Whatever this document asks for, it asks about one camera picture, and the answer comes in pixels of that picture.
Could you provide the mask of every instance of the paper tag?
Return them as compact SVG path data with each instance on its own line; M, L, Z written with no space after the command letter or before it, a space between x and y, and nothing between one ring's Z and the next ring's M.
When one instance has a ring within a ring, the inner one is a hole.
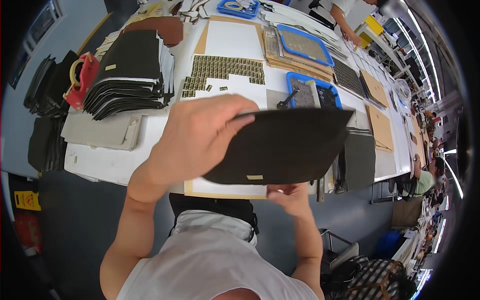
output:
M404 238L406 239L412 239L415 237L415 233L417 233L416 231L412 231L412 230L407 230L405 232L405 234L403 235Z
M248 180L262 180L263 178L263 175L247 175Z
M105 67L105 71L113 70L113 69L115 69L116 67L117 67L117 64L106 66L106 67Z

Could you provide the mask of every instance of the yellow wet floor sign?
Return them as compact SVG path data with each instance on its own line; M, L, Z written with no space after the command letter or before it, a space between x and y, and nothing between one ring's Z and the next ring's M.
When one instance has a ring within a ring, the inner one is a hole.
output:
M38 193L33 191L14 191L15 206L22 209L42 210L38 203Z

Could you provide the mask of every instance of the green shirt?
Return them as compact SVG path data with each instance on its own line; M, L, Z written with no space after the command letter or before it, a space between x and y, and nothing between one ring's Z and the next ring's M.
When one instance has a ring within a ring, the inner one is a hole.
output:
M413 196L418 197L425 194L434 184L435 180L429 171L420 171L420 178L418 179L415 195ZM403 191L402 195L408 196L408 191Z

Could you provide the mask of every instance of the grey floor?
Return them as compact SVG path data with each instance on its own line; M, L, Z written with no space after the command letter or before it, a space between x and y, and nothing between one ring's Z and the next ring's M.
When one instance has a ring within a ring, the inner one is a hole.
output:
M375 196L379 190L380 185L375 185ZM66 171L46 173L40 179L42 254L62 299L103 299L98 271L115 238L125 193L126 187L89 182ZM324 203L311 196L317 227L357 241L361 254L371 254L380 235L388 230L392 215L392 203L370 205L371 198L372 187L328 194ZM296 264L292 218L267 200L252 203L260 229L259 254L291 274ZM157 203L154 220L153 254L160 250L173 225L167 196ZM336 252L344 247L341 242L334 243Z

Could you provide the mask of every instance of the fluorescent ceiling light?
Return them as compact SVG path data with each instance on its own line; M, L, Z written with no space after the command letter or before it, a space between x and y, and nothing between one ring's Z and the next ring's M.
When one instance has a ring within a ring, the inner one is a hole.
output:
M415 25L415 27L417 28L417 30L420 32L420 38L422 39L423 43L424 43L424 46L425 46L425 50L427 50L427 54L428 54L428 57L430 58L430 62L432 63L432 69L433 69L433 75L435 77L435 82L437 83L437 91L438 91L438 101L442 100L442 95L440 95L440 86L438 84L438 76L437 76L437 70L435 69L435 64L433 63L433 57L432 57L432 54L430 53L430 49L428 48L428 44L427 44L427 40L425 39L425 36L423 36L423 33L422 33L422 30L420 29L420 26L419 24L417 23L417 19L415 19L415 17L413 16L412 12L410 11L410 9L408 9L408 14L410 15L410 18L412 18L413 20L413 23ZM415 54L418 55L418 51L417 49L415 48ZM422 68L423 68L423 71L425 72L425 76L428 78L428 75L425 71L425 66L423 65L423 61L421 60L421 57L420 55L418 55L418 58L419 58L419 61L420 61L420 64L422 65ZM428 80L428 83L429 83L429 87L430 89L432 89L432 86L430 85L430 80Z
M444 152L444 154L454 154L454 153L456 153L456 149L448 150L447 152Z
M455 181L456 187L458 188L458 192L460 193L460 198L463 199L463 191L462 191L462 189L460 188L460 183L458 182L458 179L456 178L455 174L453 173L452 168L451 168L450 165L447 163L447 161L446 161L445 158L444 158L444 162L445 162L445 164L447 165L447 167L448 167L448 169L450 170L450 172L452 173L453 180Z
M410 299L415 299L419 294L420 294L420 291L421 289L423 288L423 285L425 284L425 282L427 281L427 279L429 279L429 274L430 274L430 271L432 269L427 269L427 271L425 271L425 273L423 273L423 276L421 277L420 279L420 284L417 288L417 291L415 292L415 294L413 294L412 298Z
M440 241L442 240L442 235L444 234L446 222L447 222L447 219L444 219L444 222L442 223L442 229L440 229L440 235L438 236L437 245L435 246L435 250L433 250L433 253L437 253L438 251L438 247L440 246Z

